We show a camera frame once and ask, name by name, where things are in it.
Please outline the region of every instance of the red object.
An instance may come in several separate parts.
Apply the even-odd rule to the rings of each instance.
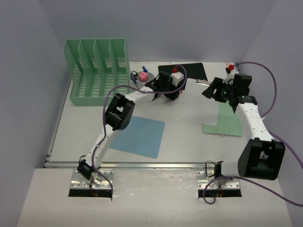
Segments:
[[[141,72],[139,76],[141,82],[146,82],[148,80],[148,74],[146,72]]]
[[[229,69],[230,71],[232,71],[234,68],[235,68],[234,65],[229,65],[229,66],[228,66],[228,69]]]

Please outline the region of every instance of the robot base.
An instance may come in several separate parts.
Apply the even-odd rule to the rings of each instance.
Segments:
[[[203,197],[203,191],[206,185],[214,179],[214,177],[207,177],[205,170],[197,171],[197,183],[198,183],[198,196]],[[207,168],[207,175],[214,174],[213,168]],[[225,182],[214,182],[206,189],[205,197],[242,197],[241,188],[238,179],[231,179]]]
[[[113,183],[114,171],[105,170],[100,172]],[[95,176],[91,187],[89,185],[90,183],[83,179],[77,170],[74,170],[71,177],[69,197],[112,197],[111,187],[105,179]]]

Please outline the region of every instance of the light blue square pad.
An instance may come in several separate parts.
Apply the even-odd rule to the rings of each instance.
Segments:
[[[132,116],[129,125],[110,145],[111,149],[158,158],[165,122]]]

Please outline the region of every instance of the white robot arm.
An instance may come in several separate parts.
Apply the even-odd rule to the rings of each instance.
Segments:
[[[105,112],[106,137],[103,128],[89,154],[79,161],[78,172],[86,180],[91,180],[95,169],[101,166],[103,157],[114,138],[128,126],[135,105],[150,102],[161,94],[170,100],[175,100],[179,96],[181,86],[185,84],[185,79],[181,72],[172,74],[160,72],[157,79],[146,83],[140,91],[125,96],[120,93],[115,94]]]
[[[143,92],[151,92],[153,91],[151,88],[149,87],[143,87],[141,88],[141,91]],[[152,94],[152,93],[142,93],[142,92],[139,92],[139,91],[135,91],[133,93],[130,93],[130,94],[127,94],[125,95],[125,98],[127,100],[129,100],[130,102],[133,102],[136,106],[140,105],[140,104],[143,104],[143,103],[146,103],[146,102],[149,102],[149,101],[152,101],[153,98],[154,98],[155,94]],[[89,165],[89,166],[92,166],[92,154],[93,154],[93,151],[95,149],[95,147],[97,146],[97,150],[94,154],[94,164],[95,166],[98,166],[100,167],[101,164],[102,164],[102,160],[103,160],[103,157],[107,151],[107,149],[109,148],[110,144],[114,141],[114,138],[119,134],[119,132],[121,130],[113,130],[113,127],[110,126],[109,124],[107,124],[106,126],[106,132],[107,132],[107,136],[106,138],[103,140],[103,142],[98,145],[98,143],[102,140],[102,138],[104,137],[104,129],[102,128],[102,131],[100,133],[100,135],[98,136],[97,140],[96,140],[96,143],[93,145],[91,151],[89,152],[89,154],[87,154],[84,159],[86,160],[86,163]]]
[[[219,161],[214,168],[215,178],[241,176],[275,180],[278,176],[285,146],[267,131],[258,112],[255,97],[249,96],[251,76],[230,72],[228,79],[215,78],[202,93],[218,102],[229,102],[242,122],[248,143],[235,161]]]

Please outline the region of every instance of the gray wall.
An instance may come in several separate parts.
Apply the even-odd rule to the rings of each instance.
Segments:
[[[278,84],[276,106],[266,117],[266,126],[288,141],[303,159],[303,1],[278,0],[250,47],[245,61],[258,61],[272,69]],[[258,66],[242,66],[253,76],[252,93],[260,112],[265,112],[273,98],[270,75]],[[286,151],[279,181],[284,196],[303,203],[303,171]],[[287,204],[294,226],[302,226],[303,210]]]
[[[131,61],[239,61],[276,0],[40,0],[67,38],[127,38]]]
[[[0,7],[0,226],[16,226],[68,85],[62,47],[36,0]]]

